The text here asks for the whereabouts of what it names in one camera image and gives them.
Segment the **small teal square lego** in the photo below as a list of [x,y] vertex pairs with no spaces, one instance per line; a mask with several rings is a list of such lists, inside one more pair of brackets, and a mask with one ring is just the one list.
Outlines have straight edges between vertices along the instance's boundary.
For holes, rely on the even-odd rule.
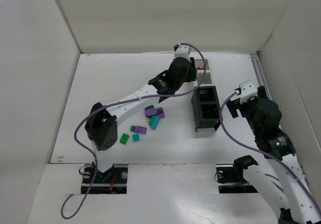
[[139,134],[133,134],[133,135],[132,135],[132,140],[133,140],[134,142],[140,141],[140,135],[139,135]]

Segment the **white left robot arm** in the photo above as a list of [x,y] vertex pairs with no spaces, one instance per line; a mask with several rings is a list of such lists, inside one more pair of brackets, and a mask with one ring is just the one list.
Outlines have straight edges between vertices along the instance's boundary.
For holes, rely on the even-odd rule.
[[169,69],[149,80],[141,89],[121,99],[118,105],[101,110],[87,120],[85,130],[97,155],[100,177],[103,178],[112,167],[111,161],[103,161],[100,152],[110,149],[116,143],[117,127],[143,108],[174,95],[183,83],[196,80],[196,75],[193,57],[176,57]]

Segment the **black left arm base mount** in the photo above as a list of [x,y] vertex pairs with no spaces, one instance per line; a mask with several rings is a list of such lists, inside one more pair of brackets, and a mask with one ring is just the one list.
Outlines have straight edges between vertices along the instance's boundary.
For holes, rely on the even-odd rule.
[[78,173],[82,176],[81,193],[85,194],[127,194],[127,164],[113,164],[106,172],[97,172],[92,187],[89,188],[93,180],[95,166],[94,163],[79,168]]

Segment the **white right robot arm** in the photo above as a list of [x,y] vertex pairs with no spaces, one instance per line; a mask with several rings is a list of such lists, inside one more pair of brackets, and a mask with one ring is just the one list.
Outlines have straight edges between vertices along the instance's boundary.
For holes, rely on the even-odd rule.
[[282,113],[277,103],[268,98],[265,87],[256,88],[250,80],[243,82],[221,107],[227,107],[233,118],[241,115],[246,119],[257,147],[241,143],[227,129],[224,129],[225,134],[236,144],[262,154],[281,187],[265,175],[250,155],[234,160],[235,176],[258,191],[278,223],[320,223],[320,206],[307,186],[291,139],[279,126]]

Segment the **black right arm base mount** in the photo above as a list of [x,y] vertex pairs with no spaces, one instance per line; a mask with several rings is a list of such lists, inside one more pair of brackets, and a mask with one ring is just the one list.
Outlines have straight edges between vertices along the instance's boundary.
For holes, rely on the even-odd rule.
[[218,183],[219,194],[246,194],[258,191],[243,177],[234,173],[232,164],[217,164],[214,179]]

